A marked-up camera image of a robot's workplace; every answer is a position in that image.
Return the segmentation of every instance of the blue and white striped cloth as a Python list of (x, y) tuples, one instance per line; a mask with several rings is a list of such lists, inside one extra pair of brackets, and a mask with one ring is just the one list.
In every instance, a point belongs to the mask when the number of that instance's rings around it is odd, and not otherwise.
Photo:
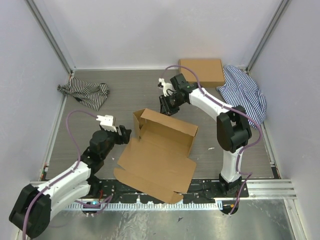
[[(256, 82), (246, 73), (234, 66), (224, 66), (224, 86), (216, 89), (220, 92), (224, 101), (232, 106), (241, 105), (246, 114), (259, 125), (266, 118), (267, 102)], [(256, 126), (249, 120), (250, 126)]]

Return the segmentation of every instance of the white wall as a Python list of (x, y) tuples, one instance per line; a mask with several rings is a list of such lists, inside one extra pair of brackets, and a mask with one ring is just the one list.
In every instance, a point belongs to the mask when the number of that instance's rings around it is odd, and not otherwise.
[(320, 236), (320, 1), (294, 0), (252, 76), (267, 100), (276, 160), (292, 179), (307, 231)]
[(0, 239), (17, 228), (9, 214), (37, 180), (68, 74), (25, 1), (0, 1)]
[(35, 2), (46, 6), (78, 69), (114, 69), (195, 57), (246, 67), (280, 0)]

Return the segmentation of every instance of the flattened cardboard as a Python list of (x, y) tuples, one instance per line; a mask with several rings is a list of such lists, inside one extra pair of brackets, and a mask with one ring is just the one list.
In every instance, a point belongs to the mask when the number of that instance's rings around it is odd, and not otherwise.
[[(204, 88), (216, 88), (225, 84), (225, 75), (220, 59), (214, 58), (185, 58), (179, 60), (179, 65), (193, 70)], [(190, 83), (195, 83), (195, 76), (184, 68), (180, 68), (180, 73)]]
[(187, 156), (198, 127), (149, 109), (134, 112), (133, 121), (138, 138), (124, 149), (115, 178), (165, 203), (179, 202), (196, 169)]

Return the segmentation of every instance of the black wire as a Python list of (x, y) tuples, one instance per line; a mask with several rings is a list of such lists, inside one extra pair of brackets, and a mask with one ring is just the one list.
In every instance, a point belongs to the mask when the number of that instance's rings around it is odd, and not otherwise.
[(168, 89), (166, 90), (166, 94), (168, 94), (168, 96), (170, 96), (170, 94), (168, 93), (168, 90), (169, 90), (170, 92), (172, 92), (172, 93), (175, 93), (175, 91), (173, 91), (173, 90), (171, 90), (170, 88), (168, 88)]

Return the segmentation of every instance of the black and white striped cloth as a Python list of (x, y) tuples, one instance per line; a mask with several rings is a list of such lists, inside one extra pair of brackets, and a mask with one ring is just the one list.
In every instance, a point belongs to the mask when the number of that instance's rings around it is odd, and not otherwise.
[(110, 92), (106, 83), (86, 82), (74, 76), (71, 77), (67, 84), (58, 85), (57, 89), (64, 95), (71, 95), (79, 103), (96, 111), (105, 102)]
[[(246, 114), (257, 124), (262, 124), (266, 118), (267, 102), (256, 82), (246, 73), (234, 66), (224, 66), (224, 86), (216, 89), (224, 101), (232, 106), (241, 105)], [(249, 120), (250, 126), (256, 126)]]

